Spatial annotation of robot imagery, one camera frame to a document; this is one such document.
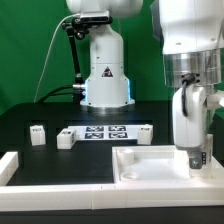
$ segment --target white cube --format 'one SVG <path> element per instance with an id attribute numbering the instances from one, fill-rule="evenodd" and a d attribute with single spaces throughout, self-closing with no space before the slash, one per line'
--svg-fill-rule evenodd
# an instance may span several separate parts
<path id="1" fill-rule="evenodd" d="M 57 136 L 58 149 L 71 149 L 76 141 L 75 129 L 64 128 Z"/>
<path id="2" fill-rule="evenodd" d="M 35 145 L 45 145 L 45 131 L 42 125 L 30 126 L 30 138 L 33 146 Z"/>
<path id="3" fill-rule="evenodd" d="M 142 125 L 137 133 L 137 142 L 139 145 L 151 145 L 153 137 L 153 126 L 146 124 Z"/>

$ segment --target green wall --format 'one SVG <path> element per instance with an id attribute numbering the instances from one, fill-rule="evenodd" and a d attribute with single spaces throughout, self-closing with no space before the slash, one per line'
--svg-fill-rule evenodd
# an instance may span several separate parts
<path id="1" fill-rule="evenodd" d="M 125 74 L 136 100 L 167 100 L 161 45 L 152 37 L 152 19 L 144 0 L 141 13 L 114 20 L 125 41 Z M 33 102 L 46 53 L 57 24 L 70 15 L 65 0 L 1 0 L 0 7 L 0 113 L 23 102 Z M 79 41 L 84 77 L 89 75 L 88 38 Z M 74 73 L 69 43 L 59 31 L 38 97 L 62 85 L 72 84 Z M 51 100 L 71 101 L 66 96 Z"/>

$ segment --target white plastic part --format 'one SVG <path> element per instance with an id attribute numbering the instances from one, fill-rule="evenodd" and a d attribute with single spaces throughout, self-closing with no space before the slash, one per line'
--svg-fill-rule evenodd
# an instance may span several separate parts
<path id="1" fill-rule="evenodd" d="M 134 163 L 134 151 L 129 148 L 120 149 L 117 151 L 119 164 L 123 166 L 130 166 Z"/>
<path id="2" fill-rule="evenodd" d="M 160 0 L 163 54 L 207 51 L 224 47 L 223 0 Z"/>
<path id="3" fill-rule="evenodd" d="M 138 130 L 137 142 L 139 145 L 151 145 L 153 138 L 153 126 L 146 124 L 142 125 Z"/>
<path id="4" fill-rule="evenodd" d="M 131 17 L 139 13 L 143 0 L 66 0 L 69 10 L 75 14 L 107 10 L 114 18 Z"/>
<path id="5" fill-rule="evenodd" d="M 188 116 L 182 112 L 182 88 L 173 97 L 173 137 L 178 149 L 201 148 L 205 140 L 206 116 L 205 107 L 206 92 L 204 87 L 191 85 L 186 91 L 186 108 Z"/>
<path id="6" fill-rule="evenodd" d="M 136 172 L 124 172 L 121 173 L 121 181 L 137 181 L 141 179 L 141 176 Z"/>
<path id="7" fill-rule="evenodd" d="M 115 183 L 1 187 L 0 211 L 224 205 L 224 168 L 214 158 L 212 178 L 191 178 L 186 152 L 175 146 L 128 147 L 135 153 L 131 166 L 118 164 L 117 150 L 123 148 L 113 148 Z M 179 163 L 176 153 L 183 158 Z M 126 171 L 141 179 L 121 181 Z"/>
<path id="8" fill-rule="evenodd" d="M 75 129 L 64 128 L 57 136 L 58 149 L 71 149 L 76 141 Z"/>
<path id="9" fill-rule="evenodd" d="M 0 160 L 0 186 L 9 182 L 18 167 L 18 153 L 7 152 Z"/>
<path id="10" fill-rule="evenodd" d="M 33 146 L 45 145 L 46 137 L 43 125 L 34 125 L 30 127 L 30 138 Z"/>
<path id="11" fill-rule="evenodd" d="M 218 90 L 207 97 L 207 108 L 208 110 L 214 110 L 220 107 L 224 107 L 224 92 Z"/>

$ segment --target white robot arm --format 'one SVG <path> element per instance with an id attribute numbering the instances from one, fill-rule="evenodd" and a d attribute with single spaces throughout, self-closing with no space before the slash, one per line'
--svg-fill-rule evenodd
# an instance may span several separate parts
<path id="1" fill-rule="evenodd" d="M 136 15 L 143 0 L 67 0 L 69 10 L 88 23 L 109 17 L 125 18 Z M 97 113 L 117 113 L 132 109 L 129 80 L 124 75 L 123 40 L 110 25 L 88 28 L 90 39 L 91 74 L 85 82 L 85 99 L 81 108 Z"/>
<path id="2" fill-rule="evenodd" d="M 211 96 L 222 80 L 223 0 L 159 0 L 159 11 L 166 84 L 179 88 L 173 97 L 174 143 L 188 151 L 192 169 L 201 169 L 211 160 L 208 110 L 215 109 Z"/>

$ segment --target white plastic tray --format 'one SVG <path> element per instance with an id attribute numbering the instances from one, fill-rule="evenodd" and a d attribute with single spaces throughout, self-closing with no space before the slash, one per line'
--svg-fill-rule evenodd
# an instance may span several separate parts
<path id="1" fill-rule="evenodd" d="M 191 178 L 186 156 L 174 146 L 128 148 L 134 163 L 132 155 L 125 162 L 132 165 L 119 162 L 127 148 L 113 148 L 114 184 L 3 186 L 0 211 L 224 205 L 224 169 L 214 158 L 211 178 Z M 124 172 L 139 176 L 123 180 Z"/>

